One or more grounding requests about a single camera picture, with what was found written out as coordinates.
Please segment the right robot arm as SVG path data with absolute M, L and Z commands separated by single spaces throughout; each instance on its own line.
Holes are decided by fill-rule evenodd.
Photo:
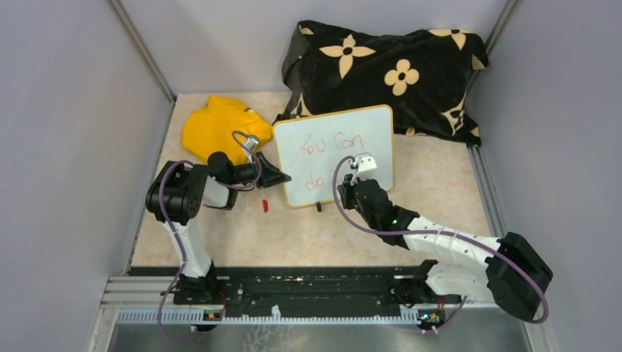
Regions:
M 419 213 L 394 205 L 376 180 L 346 175 L 335 194 L 343 210 L 365 221 L 362 231 L 390 246 L 438 257 L 425 264 L 413 282 L 422 302 L 460 295 L 493 301 L 509 315 L 541 323 L 548 316 L 545 292 L 553 273 L 526 238 L 508 232 L 502 238 L 460 233 Z

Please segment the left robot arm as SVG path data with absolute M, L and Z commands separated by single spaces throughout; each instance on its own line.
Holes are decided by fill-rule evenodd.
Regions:
M 198 222 L 203 208 L 232 210 L 242 191 L 264 189 L 291 180 L 262 152 L 234 165 L 223 152 L 212 153 L 206 164 L 168 161 L 149 187 L 145 206 L 167 230 L 180 260 L 171 291 L 175 304 L 212 304 L 222 286 L 204 244 Z

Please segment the yellow-framed whiteboard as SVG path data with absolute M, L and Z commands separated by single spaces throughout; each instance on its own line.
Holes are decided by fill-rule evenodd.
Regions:
M 371 177 L 389 191 L 395 184 L 393 113 L 388 105 L 281 121 L 273 126 L 279 168 L 292 208 L 331 202 L 333 175 L 346 156 L 369 154 Z

